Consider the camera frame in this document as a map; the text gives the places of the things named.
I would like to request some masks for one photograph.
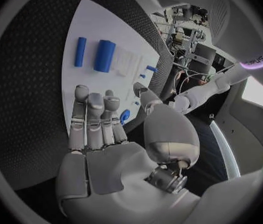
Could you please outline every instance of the blue object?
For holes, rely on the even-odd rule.
[[[158,72],[158,69],[153,66],[147,66],[147,69],[153,72]]]
[[[124,121],[129,119],[130,117],[130,110],[124,110],[120,115],[121,124],[124,125]]]
[[[75,67],[82,67],[83,66],[86,41],[87,41],[86,38],[79,37],[78,47],[77,47],[77,52],[76,52],[76,60],[75,60],[75,64],[74,64]]]
[[[116,44],[111,41],[99,41],[94,70],[105,73],[109,72],[115,48]]]

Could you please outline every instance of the dark floor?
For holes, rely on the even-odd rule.
[[[226,169],[215,137],[206,123],[188,115],[200,139],[198,162],[183,173],[188,176],[186,188],[198,196],[213,184],[227,180]],[[128,134],[129,141],[144,146],[143,124]],[[70,223],[62,215],[55,196],[55,179],[16,192],[34,211],[53,224]]]

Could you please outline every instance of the perforated black surface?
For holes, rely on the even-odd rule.
[[[160,94],[173,59],[134,0],[92,0],[123,19],[160,54],[150,89]],[[80,0],[31,0],[0,40],[0,168],[14,189],[54,177],[67,152],[61,68]]]

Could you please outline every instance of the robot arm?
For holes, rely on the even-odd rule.
[[[230,86],[239,83],[249,76],[249,73],[236,63],[225,73],[217,73],[203,86],[193,87],[175,97],[173,107],[181,114],[186,114],[204,104],[211,96],[229,90]]]

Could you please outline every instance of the purple glowing ring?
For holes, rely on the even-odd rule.
[[[247,65],[247,64],[243,64],[241,63],[241,66],[247,70],[255,70],[255,69],[260,69],[263,68],[263,63],[259,63],[259,64],[254,64],[254,65]]]

